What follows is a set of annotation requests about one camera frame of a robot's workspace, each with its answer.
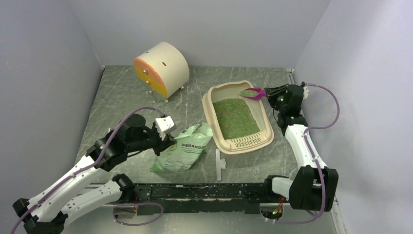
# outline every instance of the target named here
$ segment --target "green litter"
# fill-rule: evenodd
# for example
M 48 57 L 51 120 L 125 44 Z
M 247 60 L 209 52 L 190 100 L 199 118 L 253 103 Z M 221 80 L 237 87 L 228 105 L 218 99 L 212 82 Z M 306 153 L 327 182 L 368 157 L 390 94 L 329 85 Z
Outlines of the green litter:
M 256 95 L 258 95 L 258 92 L 254 90 L 243 90 L 240 92 L 240 95 L 243 97 L 255 97 Z
M 244 100 L 228 98 L 213 103 L 213 106 L 225 140 L 244 137 L 260 131 Z

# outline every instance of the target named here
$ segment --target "litter box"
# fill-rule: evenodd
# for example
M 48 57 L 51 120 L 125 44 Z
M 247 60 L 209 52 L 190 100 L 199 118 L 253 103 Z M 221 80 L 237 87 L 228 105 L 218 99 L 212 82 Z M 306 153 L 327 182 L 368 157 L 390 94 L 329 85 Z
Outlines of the litter box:
M 274 139 L 274 131 L 265 113 L 263 103 L 240 96 L 240 92 L 247 88 L 254 88 L 247 80 L 229 82 L 211 87 L 202 98 L 206 120 L 214 131 L 213 138 L 215 144 L 225 154 L 233 155 L 251 152 L 267 146 Z M 239 138 L 224 139 L 213 103 L 228 98 L 239 98 L 246 102 L 260 129 L 259 132 Z

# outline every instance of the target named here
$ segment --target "magenta scoop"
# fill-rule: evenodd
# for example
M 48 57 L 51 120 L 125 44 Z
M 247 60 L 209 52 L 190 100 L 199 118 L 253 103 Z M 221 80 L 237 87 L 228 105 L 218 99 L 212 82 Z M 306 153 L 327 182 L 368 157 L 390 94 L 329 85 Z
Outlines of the magenta scoop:
M 264 89 L 247 88 L 240 92 L 240 96 L 254 100 L 254 101 L 259 101 L 262 97 L 266 96 L 266 93 Z

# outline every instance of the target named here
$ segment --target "marble tabletop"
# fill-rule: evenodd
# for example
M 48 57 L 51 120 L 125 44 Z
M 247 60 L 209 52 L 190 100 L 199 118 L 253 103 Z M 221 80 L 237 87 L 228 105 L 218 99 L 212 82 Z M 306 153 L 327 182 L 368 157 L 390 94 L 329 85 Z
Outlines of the marble tabletop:
M 177 125 L 172 135 L 177 135 L 200 120 L 206 121 L 202 96 L 211 86 L 240 80 L 248 80 L 255 87 L 261 88 L 280 86 L 289 82 L 285 69 L 191 66 L 187 87 L 169 97 L 169 103 L 164 103 L 146 92 L 132 66 L 106 66 L 75 163 L 97 139 L 104 137 L 108 128 L 115 128 L 133 109 L 152 106 L 167 113 Z M 221 183 L 263 182 L 268 175 L 292 177 L 297 172 L 297 162 L 291 146 L 277 127 L 272 116 L 272 108 L 266 101 L 263 101 L 263 104 L 274 129 L 273 142 L 260 150 L 246 154 L 221 153 L 221 158 L 226 160 Z M 139 114 L 146 118 L 148 126 L 158 117 L 157 113 L 150 110 L 141 111 Z M 214 140 L 211 139 L 205 147 L 206 154 L 189 170 L 177 173 L 149 172 L 156 155 L 153 150 L 147 150 L 128 158 L 95 183 L 106 183 L 120 173 L 125 173 L 135 183 L 214 183 L 217 182 L 216 148 Z

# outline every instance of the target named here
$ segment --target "plastic bag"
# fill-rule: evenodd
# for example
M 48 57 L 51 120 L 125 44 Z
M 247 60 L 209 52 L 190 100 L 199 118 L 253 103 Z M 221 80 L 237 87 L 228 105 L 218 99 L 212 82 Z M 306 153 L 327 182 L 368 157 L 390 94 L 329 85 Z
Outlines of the plastic bag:
M 212 137 L 207 123 L 197 124 L 183 130 L 175 137 L 176 144 L 156 157 L 150 172 L 182 172 L 188 170 L 205 151 Z

